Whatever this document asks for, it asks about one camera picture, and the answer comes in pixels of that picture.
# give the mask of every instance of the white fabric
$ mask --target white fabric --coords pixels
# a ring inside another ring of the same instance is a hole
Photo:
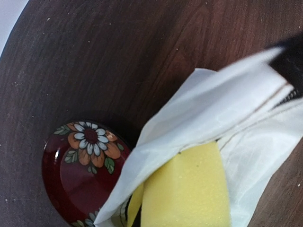
[[[221,138],[232,226],[246,227],[270,177],[303,135],[301,102],[272,110],[293,89],[268,65],[282,51],[270,49],[219,72],[196,69],[144,126],[95,225],[113,227],[108,220],[120,204],[178,152]]]

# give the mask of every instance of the dark wood surface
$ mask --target dark wood surface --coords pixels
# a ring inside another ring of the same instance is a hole
[[[56,126],[88,118],[134,145],[194,68],[218,70],[297,33],[302,13],[297,0],[30,0],[0,59],[1,226],[68,226],[41,178]],[[302,226],[301,151],[250,227]]]

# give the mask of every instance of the red jar lid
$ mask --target red jar lid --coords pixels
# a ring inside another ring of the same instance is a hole
[[[68,223],[94,226],[129,154],[104,125],[79,121],[57,128],[45,145],[42,176],[52,204]]]

